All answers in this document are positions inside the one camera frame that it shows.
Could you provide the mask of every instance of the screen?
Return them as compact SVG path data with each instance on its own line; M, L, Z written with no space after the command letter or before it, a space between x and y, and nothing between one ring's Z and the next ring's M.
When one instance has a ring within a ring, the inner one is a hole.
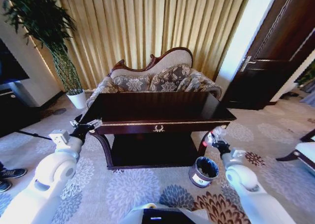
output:
M0 85L24 79L29 76L0 39Z

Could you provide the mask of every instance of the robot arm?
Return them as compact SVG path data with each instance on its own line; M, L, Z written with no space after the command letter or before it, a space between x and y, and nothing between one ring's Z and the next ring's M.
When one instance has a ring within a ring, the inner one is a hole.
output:
M54 130L49 136L56 143L54 153L37 166L29 185L9 204L0 224L50 224L60 205L60 195L76 171L81 147L89 130L101 125L101 120L88 124L72 121L74 132Z
M281 204L258 182L256 174L242 164L245 151L232 149L219 131L209 133L212 146L218 148L226 169L225 176L240 197L242 207L253 224L294 224Z

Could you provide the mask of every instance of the table leg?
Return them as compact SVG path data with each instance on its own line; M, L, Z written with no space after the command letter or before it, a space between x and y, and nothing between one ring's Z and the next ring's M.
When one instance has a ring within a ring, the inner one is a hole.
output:
M201 142L200 142L199 149L198 149L198 156L199 156L199 157L205 156L206 149L207 149L207 145L208 145L208 143L207 143L207 137L208 137L208 134L209 134L209 133L211 133L211 131L207 132L207 133L203 136L203 138L202 138L202 140L201 140Z
M107 167L112 167L113 161L112 161L111 149L110 149L108 139L106 138L106 136L104 134L98 134L97 132L90 133L90 134L99 140L99 142L101 143L101 145L103 147L104 153L105 153L105 157L106 157L106 161L107 161Z

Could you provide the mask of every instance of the label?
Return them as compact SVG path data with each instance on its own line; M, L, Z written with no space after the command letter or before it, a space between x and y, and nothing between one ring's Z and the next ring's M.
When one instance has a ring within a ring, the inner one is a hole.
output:
M210 181L204 181L202 179L200 179L197 174L194 174L194 176L192 177L192 179L199 185L201 186L206 186L210 183Z

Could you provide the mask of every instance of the white wall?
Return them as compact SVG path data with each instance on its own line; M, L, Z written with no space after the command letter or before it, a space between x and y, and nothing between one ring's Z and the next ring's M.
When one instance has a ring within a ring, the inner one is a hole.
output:
M223 89L222 97L232 82L273 1L248 0L216 79L216 83Z
M23 38L26 30L19 28L16 34L14 28L4 22L4 10L0 9L0 38L30 77L22 80L19 86L26 90L24 96L30 97L27 101L29 106L41 106L60 92L60 88L40 52L35 48L34 42L30 41L26 45Z
M285 82L285 84L279 89L275 96L270 100L276 102L278 99L286 93L286 90L292 86L294 81L305 71L305 69L314 61L315 49L309 54L309 56L303 61L303 63L297 68L297 70L291 75L291 77Z

